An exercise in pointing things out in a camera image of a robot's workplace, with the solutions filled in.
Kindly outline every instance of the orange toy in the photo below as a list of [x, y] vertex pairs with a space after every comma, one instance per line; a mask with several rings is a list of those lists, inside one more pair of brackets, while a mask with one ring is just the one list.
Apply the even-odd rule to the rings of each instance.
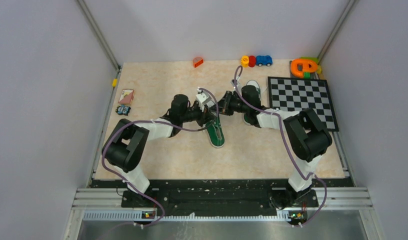
[[298, 58], [291, 62], [291, 73], [301, 79], [309, 79], [310, 73], [318, 70], [318, 64], [310, 59]]
[[204, 63], [204, 59], [202, 57], [197, 56], [192, 60], [193, 67], [196, 68]]

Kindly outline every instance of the white wall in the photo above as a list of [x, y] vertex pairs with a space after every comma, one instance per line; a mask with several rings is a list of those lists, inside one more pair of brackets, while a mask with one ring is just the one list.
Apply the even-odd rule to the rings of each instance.
[[408, 0], [360, 1], [322, 66], [354, 177], [408, 239]]
[[74, 0], [0, 1], [0, 240], [62, 238], [115, 75]]
[[346, 0], [86, 0], [120, 63], [316, 57]]

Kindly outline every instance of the shoe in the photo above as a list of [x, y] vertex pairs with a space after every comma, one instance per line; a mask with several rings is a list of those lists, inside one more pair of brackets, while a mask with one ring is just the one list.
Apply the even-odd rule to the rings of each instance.
[[[245, 84], [245, 86], [247, 86], [247, 85], [254, 86], [254, 87], [257, 89], [258, 98], [261, 100], [261, 99], [262, 99], [262, 95], [261, 95], [261, 88], [260, 88], [259, 83], [258, 83], [256, 80], [249, 80], [249, 81]], [[250, 126], [250, 125], [251, 125], [250, 122], [248, 121], [247, 117], [245, 116], [245, 114], [243, 115], [242, 120], [243, 120], [243, 122], [244, 122], [247, 126]]]
[[207, 128], [208, 138], [210, 144], [215, 148], [221, 148], [225, 144], [225, 136], [223, 135], [222, 125], [220, 124], [220, 117], [218, 116], [214, 122], [210, 121], [205, 126], [211, 125]]

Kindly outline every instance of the chess board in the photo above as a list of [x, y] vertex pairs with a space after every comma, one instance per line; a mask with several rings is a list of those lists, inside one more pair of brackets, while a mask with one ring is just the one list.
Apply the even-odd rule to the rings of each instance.
[[313, 108], [329, 131], [338, 131], [326, 80], [270, 76], [267, 86], [269, 105], [272, 109], [301, 111]]

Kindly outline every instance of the metal floor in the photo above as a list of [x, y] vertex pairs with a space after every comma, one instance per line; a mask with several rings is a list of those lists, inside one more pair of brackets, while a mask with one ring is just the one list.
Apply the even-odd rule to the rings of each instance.
[[[78, 240], [96, 240], [119, 221], [84, 221]], [[358, 210], [321, 211], [304, 228], [280, 221], [161, 222], [150, 228], [124, 225], [100, 240], [366, 240]]]

